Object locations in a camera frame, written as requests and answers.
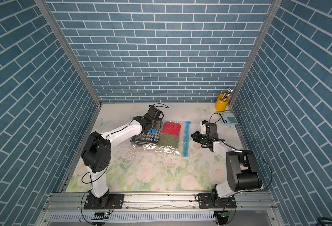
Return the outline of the green knitted scarf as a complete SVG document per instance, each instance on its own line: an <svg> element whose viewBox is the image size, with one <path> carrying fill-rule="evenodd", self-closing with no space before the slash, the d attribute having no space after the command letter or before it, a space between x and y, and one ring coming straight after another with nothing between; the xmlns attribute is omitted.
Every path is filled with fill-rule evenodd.
<svg viewBox="0 0 332 226"><path fill-rule="evenodd" d="M160 147L170 147L177 149L179 147L180 137L170 135L170 134L160 134L159 137L159 146Z"/></svg>

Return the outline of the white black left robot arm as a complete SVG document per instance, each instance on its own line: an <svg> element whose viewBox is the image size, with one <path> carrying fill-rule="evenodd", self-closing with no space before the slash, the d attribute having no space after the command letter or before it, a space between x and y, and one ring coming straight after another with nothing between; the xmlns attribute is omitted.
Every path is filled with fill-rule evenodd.
<svg viewBox="0 0 332 226"><path fill-rule="evenodd" d="M161 127L164 114L155 105L150 105L144 116L133 117L125 125L105 133L92 132L82 150L81 158L90 177L91 189L88 192L84 208L121 209L124 195L112 195L106 182L105 173L111 162L112 150L133 136Z"/></svg>

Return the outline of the red knitted scarf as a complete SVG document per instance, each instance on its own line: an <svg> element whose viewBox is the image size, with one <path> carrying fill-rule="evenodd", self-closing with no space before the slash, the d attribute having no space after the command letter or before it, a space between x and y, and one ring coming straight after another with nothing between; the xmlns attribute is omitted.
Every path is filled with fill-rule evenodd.
<svg viewBox="0 0 332 226"><path fill-rule="evenodd" d="M161 133L162 134L170 134L174 136L180 136L180 131L181 131L181 125L179 123L175 122L165 122L162 128Z"/></svg>

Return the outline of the clear plastic vacuum bag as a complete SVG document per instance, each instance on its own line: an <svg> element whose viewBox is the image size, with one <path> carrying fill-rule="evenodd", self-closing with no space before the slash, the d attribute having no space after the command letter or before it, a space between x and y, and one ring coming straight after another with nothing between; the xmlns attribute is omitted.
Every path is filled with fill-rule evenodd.
<svg viewBox="0 0 332 226"><path fill-rule="evenodd" d="M135 135L130 140L137 152L163 153L183 156L188 147L190 121L157 122L154 129Z"/></svg>

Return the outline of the black white houndstooth scarf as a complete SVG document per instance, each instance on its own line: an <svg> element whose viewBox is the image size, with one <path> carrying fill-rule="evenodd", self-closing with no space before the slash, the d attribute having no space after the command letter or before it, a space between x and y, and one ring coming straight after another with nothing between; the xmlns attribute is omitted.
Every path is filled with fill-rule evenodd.
<svg viewBox="0 0 332 226"><path fill-rule="evenodd" d="M160 136L160 130L152 129L148 132L143 132L139 135L131 138L132 145L143 146L143 145L158 145Z"/></svg>

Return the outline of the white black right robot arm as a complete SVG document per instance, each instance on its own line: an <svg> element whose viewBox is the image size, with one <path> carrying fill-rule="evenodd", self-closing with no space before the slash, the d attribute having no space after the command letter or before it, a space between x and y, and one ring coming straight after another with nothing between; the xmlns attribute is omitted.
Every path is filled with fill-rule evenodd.
<svg viewBox="0 0 332 226"><path fill-rule="evenodd" d="M226 159L226 179L215 184L210 195L199 195L200 208L232 208L232 196L262 188L263 183L253 152L236 149L219 138L216 123L204 120L200 129L201 131L191 134L193 141Z"/></svg>

